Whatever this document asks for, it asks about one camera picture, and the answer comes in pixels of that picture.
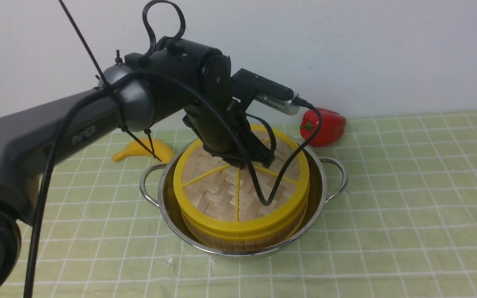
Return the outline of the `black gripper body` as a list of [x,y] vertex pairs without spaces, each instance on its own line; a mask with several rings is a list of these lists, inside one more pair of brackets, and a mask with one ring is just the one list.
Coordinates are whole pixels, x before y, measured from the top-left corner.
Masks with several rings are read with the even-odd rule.
[[[233,99],[229,103],[218,104],[217,107],[221,108],[220,115],[228,120],[232,132],[245,147],[250,161],[269,168],[275,159],[276,145],[271,144],[267,147],[252,132],[246,111],[240,102]],[[242,156],[236,143],[214,113],[200,103],[194,103],[184,111],[186,112],[183,117],[184,124],[204,143],[203,148],[207,153],[222,158],[231,166],[246,167],[246,158]]]

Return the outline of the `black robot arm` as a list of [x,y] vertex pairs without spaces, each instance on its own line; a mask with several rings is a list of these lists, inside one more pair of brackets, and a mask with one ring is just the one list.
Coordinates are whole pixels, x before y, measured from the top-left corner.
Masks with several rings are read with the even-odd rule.
[[131,132],[186,112],[183,122],[209,153],[233,166],[271,166],[274,148],[251,131],[246,108],[264,79],[240,70],[219,49],[165,36],[146,54],[104,70],[99,86],[0,118],[0,287],[21,250],[17,221],[41,221],[46,178],[61,161],[117,128]]

